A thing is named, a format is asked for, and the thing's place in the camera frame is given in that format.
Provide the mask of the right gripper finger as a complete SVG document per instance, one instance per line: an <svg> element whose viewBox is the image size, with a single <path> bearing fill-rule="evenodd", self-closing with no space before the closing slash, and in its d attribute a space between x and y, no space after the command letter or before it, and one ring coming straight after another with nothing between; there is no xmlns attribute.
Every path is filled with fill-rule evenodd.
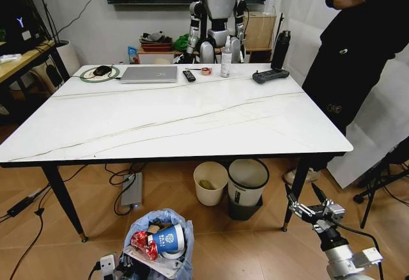
<svg viewBox="0 0 409 280"><path fill-rule="evenodd" d="M341 205L334 203L332 199L328 199L325 193L315 183L311 185L316 197L321 203L323 217L331 221L340 221L344 217L346 210Z"/></svg>
<svg viewBox="0 0 409 280"><path fill-rule="evenodd" d="M292 193L288 184L285 185L286 196L289 201L288 210L297 215L305 222L313 222L315 220L315 212L311 210L308 206L299 203L294 193Z"/></svg>

